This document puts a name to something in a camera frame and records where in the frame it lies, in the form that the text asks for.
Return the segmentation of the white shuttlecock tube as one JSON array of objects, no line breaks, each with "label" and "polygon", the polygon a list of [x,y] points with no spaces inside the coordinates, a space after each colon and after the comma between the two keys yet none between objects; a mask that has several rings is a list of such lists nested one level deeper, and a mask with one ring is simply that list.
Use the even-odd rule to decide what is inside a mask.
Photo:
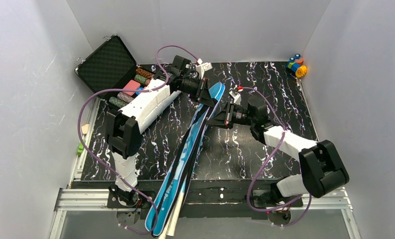
[{"label": "white shuttlecock tube", "polygon": [[151,123],[179,96],[181,92],[175,91],[164,100],[156,103],[149,103],[141,112],[140,118],[137,119],[140,133],[143,133]]}]

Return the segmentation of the blue racket bag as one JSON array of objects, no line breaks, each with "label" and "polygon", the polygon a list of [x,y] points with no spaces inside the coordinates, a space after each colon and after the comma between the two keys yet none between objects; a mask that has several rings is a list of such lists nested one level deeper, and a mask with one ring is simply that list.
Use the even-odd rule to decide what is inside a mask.
[{"label": "blue racket bag", "polygon": [[199,151],[206,122],[214,114],[225,91],[225,85],[215,83],[210,89],[210,95],[215,99],[215,106],[208,107],[200,104],[192,118],[179,146],[179,150],[154,200],[156,208],[151,208],[145,219],[145,228],[153,237],[158,238],[171,218],[175,203],[180,193],[186,194],[194,171],[197,153]]}]

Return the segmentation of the blue badminton racket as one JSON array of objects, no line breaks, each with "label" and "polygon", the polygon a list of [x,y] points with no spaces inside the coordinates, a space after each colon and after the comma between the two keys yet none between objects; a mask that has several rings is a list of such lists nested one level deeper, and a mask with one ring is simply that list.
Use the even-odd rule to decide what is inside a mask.
[{"label": "blue badminton racket", "polygon": [[175,223],[173,219],[170,219],[165,225],[163,232],[158,236],[158,239],[166,239],[167,237],[173,237],[175,234]]},{"label": "blue badminton racket", "polygon": [[185,193],[180,193],[178,200],[175,203],[174,209],[171,214],[171,219],[167,227],[167,231],[166,231],[167,236],[173,237],[175,235],[175,230],[181,212],[181,208],[184,203],[184,199],[185,199]]}]

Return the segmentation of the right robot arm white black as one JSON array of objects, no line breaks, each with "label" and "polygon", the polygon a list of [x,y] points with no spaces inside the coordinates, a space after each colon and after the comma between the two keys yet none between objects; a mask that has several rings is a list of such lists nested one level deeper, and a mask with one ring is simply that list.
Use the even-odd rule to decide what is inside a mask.
[{"label": "right robot arm white black", "polygon": [[270,199],[274,202],[301,194],[321,198],[344,186],[349,174],[335,147],[329,141],[317,142],[298,136],[268,117],[265,104],[248,104],[247,108],[228,103],[208,125],[231,129],[233,125],[248,125],[252,136],[260,143],[274,147],[299,161],[300,173],[285,177],[270,185]]}]

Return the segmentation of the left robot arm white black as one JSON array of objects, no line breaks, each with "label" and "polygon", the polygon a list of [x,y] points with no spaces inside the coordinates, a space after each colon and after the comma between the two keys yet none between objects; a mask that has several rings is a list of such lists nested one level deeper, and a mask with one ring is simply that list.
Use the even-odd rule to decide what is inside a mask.
[{"label": "left robot arm white black", "polygon": [[212,64],[201,59],[193,64],[184,57],[175,56],[171,65],[159,68],[150,80],[146,87],[150,92],[141,93],[126,106],[109,112],[105,140],[118,173],[116,192],[129,193],[137,185],[135,161],[142,145],[142,134],[181,92],[195,102],[215,105],[204,75],[210,69]]}]

